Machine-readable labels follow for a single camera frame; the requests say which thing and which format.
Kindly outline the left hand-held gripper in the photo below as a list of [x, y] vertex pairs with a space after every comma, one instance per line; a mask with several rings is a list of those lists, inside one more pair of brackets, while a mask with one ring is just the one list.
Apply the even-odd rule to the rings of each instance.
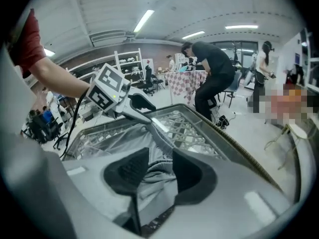
[[[130, 99], [130, 105], [134, 109], [122, 109], [121, 105], [126, 98]], [[105, 63], [91, 82], [86, 98], [92, 101], [105, 115], [116, 119], [123, 110], [123, 116], [130, 120], [136, 120], [146, 126], [152, 134], [155, 143], [163, 153], [172, 153], [174, 144], [167, 136], [168, 128], [157, 118], [149, 117], [138, 110], [148, 109], [155, 111], [155, 105], [147, 94], [138, 88], [131, 87], [131, 82], [125, 79], [114, 66]]]

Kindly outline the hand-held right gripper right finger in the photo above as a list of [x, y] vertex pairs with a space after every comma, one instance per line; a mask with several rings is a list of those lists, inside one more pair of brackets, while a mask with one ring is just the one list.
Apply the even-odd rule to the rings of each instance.
[[244, 239], [291, 206], [249, 168], [205, 154], [173, 150], [178, 194], [159, 239]]

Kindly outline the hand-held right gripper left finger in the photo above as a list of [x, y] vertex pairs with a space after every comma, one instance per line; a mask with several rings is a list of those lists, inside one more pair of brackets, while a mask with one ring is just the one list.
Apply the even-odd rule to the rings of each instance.
[[149, 148], [65, 161], [68, 176], [95, 211], [140, 235], [138, 187], [149, 167]]

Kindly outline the grey cloth garment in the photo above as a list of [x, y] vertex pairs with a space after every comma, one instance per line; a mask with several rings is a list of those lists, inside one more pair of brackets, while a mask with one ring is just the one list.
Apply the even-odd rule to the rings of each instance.
[[132, 153], [148, 148], [148, 169], [137, 192], [141, 225], [156, 219], [174, 205], [177, 179], [173, 171], [172, 153], [163, 153], [145, 125], [135, 124], [116, 135], [102, 132], [86, 137], [79, 148], [83, 158]]

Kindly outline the person's left forearm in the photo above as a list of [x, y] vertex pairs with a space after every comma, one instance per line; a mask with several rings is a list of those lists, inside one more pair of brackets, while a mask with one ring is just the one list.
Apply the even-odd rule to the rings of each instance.
[[33, 64], [29, 71], [45, 87], [67, 97], [80, 98], [90, 87], [47, 57]]

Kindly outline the black office chair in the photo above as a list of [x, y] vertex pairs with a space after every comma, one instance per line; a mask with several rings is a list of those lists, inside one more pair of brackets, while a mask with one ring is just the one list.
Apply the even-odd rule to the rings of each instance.
[[154, 84], [152, 80], [152, 69], [149, 65], [145, 67], [146, 76], [144, 80], [140, 80], [139, 84], [137, 84], [137, 88], [141, 89], [145, 94], [150, 94], [153, 96], [154, 92]]

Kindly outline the black folding chair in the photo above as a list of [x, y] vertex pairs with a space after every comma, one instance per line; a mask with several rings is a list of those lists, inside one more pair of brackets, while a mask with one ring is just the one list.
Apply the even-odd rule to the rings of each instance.
[[159, 79], [156, 75], [152, 74], [151, 79], [153, 81], [154, 90], [158, 91], [159, 89], [165, 89], [165, 82], [162, 79]]

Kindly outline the dark lattice glass-top table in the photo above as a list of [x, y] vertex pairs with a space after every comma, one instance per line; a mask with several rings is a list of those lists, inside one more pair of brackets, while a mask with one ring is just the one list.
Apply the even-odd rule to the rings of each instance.
[[[205, 154], [217, 159], [243, 165], [280, 190], [279, 186], [273, 181], [268, 173], [259, 166], [236, 141], [210, 122], [204, 120], [199, 114], [192, 109], [189, 109], [187, 106], [182, 104], [173, 105], [146, 114], [151, 118], [157, 118], [168, 128], [169, 132], [167, 133], [167, 136], [174, 144], [173, 150], [178, 148], [183, 151]], [[97, 134], [102, 132], [116, 135], [135, 124], [141, 123], [136, 120], [122, 118], [79, 131], [70, 147], [67, 149], [62, 162], [92, 158], [83, 158], [79, 152], [79, 148], [83, 146], [88, 135], [92, 134], [94, 137], [97, 137]], [[140, 235], [136, 235], [133, 232], [131, 232], [131, 235], [134, 237], [159, 239], [159, 230], [173, 211], [174, 205], [150, 223], [144, 226], [141, 225], [142, 233]], [[275, 233], [273, 226], [277, 224], [278, 221], [279, 219], [247, 238], [272, 238]]]

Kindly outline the checkered cloth table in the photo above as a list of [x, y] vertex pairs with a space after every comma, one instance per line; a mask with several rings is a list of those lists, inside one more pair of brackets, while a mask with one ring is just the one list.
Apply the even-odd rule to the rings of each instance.
[[190, 105], [196, 90], [205, 82], [207, 73], [202, 70], [165, 73], [170, 92], [173, 96], [182, 96], [183, 101]]

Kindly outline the white metal shelf rack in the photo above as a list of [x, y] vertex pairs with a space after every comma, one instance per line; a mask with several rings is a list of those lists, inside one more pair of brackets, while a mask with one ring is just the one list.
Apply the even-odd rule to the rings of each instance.
[[75, 77], [89, 82], [92, 76], [96, 74], [105, 64], [113, 66], [119, 72], [124, 74], [125, 79], [137, 84], [145, 79], [145, 67], [141, 49], [119, 53], [115, 51], [112, 55], [100, 57], [83, 64], [77, 65], [68, 71]]

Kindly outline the black equipment bundle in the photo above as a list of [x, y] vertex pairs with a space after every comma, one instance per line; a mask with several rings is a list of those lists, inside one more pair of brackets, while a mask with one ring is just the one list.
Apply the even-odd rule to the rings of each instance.
[[225, 115], [222, 115], [218, 118], [215, 125], [221, 129], [226, 129], [229, 126], [229, 120], [225, 117]]

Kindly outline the ceiling air conditioner unit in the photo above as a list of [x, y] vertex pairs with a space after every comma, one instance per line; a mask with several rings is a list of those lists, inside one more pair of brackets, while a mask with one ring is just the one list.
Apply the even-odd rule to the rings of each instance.
[[89, 35], [94, 47], [102, 47], [131, 40], [135, 34], [124, 30], [109, 30]]

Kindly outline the blue chair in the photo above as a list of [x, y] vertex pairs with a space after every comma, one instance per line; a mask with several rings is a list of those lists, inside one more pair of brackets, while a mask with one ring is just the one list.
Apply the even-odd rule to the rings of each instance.
[[237, 92], [237, 90], [239, 89], [241, 77], [242, 77], [242, 73], [240, 71], [236, 71], [233, 82], [226, 90], [223, 91], [224, 93], [223, 102], [225, 102], [226, 96], [230, 98], [230, 102], [228, 106], [229, 108], [232, 104], [232, 100], [235, 98], [235, 95], [234, 95], [235, 92]]

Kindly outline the person's red shirt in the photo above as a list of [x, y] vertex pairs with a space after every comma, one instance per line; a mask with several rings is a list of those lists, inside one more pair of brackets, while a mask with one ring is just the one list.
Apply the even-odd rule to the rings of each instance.
[[30, 68], [39, 60], [46, 57], [40, 43], [38, 20], [32, 8], [26, 18], [17, 42], [9, 50], [9, 55], [15, 66], [19, 66], [22, 78], [31, 75]]

